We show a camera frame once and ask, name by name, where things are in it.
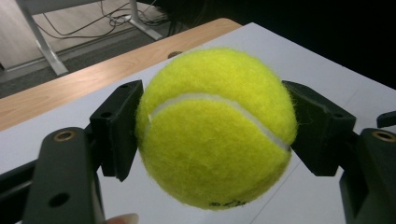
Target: yellow tennis ball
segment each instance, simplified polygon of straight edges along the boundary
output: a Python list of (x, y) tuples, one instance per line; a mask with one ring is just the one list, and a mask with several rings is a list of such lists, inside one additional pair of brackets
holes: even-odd
[(296, 132), (281, 80), (233, 49), (179, 55), (150, 81), (136, 114), (148, 173), (180, 202), (204, 209), (267, 191), (290, 161)]

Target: ball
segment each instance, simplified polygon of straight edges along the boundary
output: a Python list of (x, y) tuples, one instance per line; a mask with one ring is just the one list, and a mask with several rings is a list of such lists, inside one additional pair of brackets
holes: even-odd
[(279, 77), (235, 49), (178, 55), (150, 81), (136, 112), (148, 174), (180, 202), (203, 209), (260, 197), (284, 173), (296, 133)]

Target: white table surface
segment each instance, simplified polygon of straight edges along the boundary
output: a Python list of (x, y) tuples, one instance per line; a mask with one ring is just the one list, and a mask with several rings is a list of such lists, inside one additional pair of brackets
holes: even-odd
[[(396, 91), (333, 63), (312, 51), (254, 23), (214, 39), (199, 48), (229, 47), (259, 57), (282, 79), (304, 84), (357, 117), (355, 132), (375, 128), (378, 115), (396, 110)], [(85, 128), (89, 116), (119, 85), (150, 79), (168, 61), (60, 106), (34, 119), (0, 132), (0, 174), (36, 159), (42, 139), (65, 127)], [(396, 133), (394, 127), (388, 128)], [(100, 182), (106, 217), (137, 213), (139, 223), (304, 223), (342, 224), (344, 210), (335, 177), (315, 177), (294, 154), (289, 169), (260, 199), (226, 211), (206, 211), (179, 203), (148, 177), (136, 154), (129, 177), (121, 183), (114, 177)]]

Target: gray carpet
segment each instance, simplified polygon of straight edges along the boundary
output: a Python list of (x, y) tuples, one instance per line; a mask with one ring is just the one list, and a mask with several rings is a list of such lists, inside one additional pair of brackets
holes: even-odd
[[(169, 31), (169, 23), (151, 28), (159, 34), (166, 36)], [(146, 34), (135, 28), (131, 28), (119, 32), (118, 34), (109, 35), (106, 38), (94, 40), (72, 49), (57, 52), (57, 54), (69, 72), (73, 73), (82, 68), (105, 61), (130, 50), (138, 49), (153, 42), (154, 40)], [(0, 83), (0, 98), (27, 90), (57, 78), (46, 61), (41, 59), (37, 60), (36, 63), (43, 63), (44, 68), (36, 69), (24, 75), (19, 74), (19, 77)], [(29, 66), (37, 67), (37, 64), (29, 62), (29, 65), (24, 66), (23, 69), (29, 70), (29, 68), (27, 68)], [(18, 71), (8, 72), (8, 74), (5, 74), (6, 72), (3, 71), (2, 73), (3, 74), (0, 74), (0, 76), (12, 76), (12, 73), (17, 74)]]

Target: metal leg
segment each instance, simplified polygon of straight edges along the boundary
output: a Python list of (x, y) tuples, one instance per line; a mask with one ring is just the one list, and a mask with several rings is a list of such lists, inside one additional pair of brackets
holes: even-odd
[(47, 43), (47, 41), (44, 39), (44, 36), (38, 30), (38, 27), (35, 24), (35, 20), (33, 19), (32, 15), (29, 12), (29, 8), (25, 5), (23, 0), (22, 1), (18, 0), (17, 3), (21, 9), (24, 18), (26, 19), (27, 23), (29, 24), (30, 28), (33, 31), (33, 34), (35, 35), (35, 39), (38, 47), (41, 50), (41, 53), (47, 59), (49, 65), (55, 71), (57, 76), (66, 75), (68, 73), (66, 67), (61, 62), (61, 60), (59, 60), (55, 52), (52, 51), (50, 45)]
[(131, 3), (131, 16), (126, 17), (127, 19), (130, 19), (129, 22), (137, 27), (139, 30), (141, 30), (143, 33), (149, 35), (151, 38), (154, 40), (159, 40), (162, 39), (163, 36), (155, 32), (154, 30), (150, 29), (145, 25), (141, 20), (139, 20), (139, 17), (137, 16), (137, 3), (136, 0), (130, 0)]

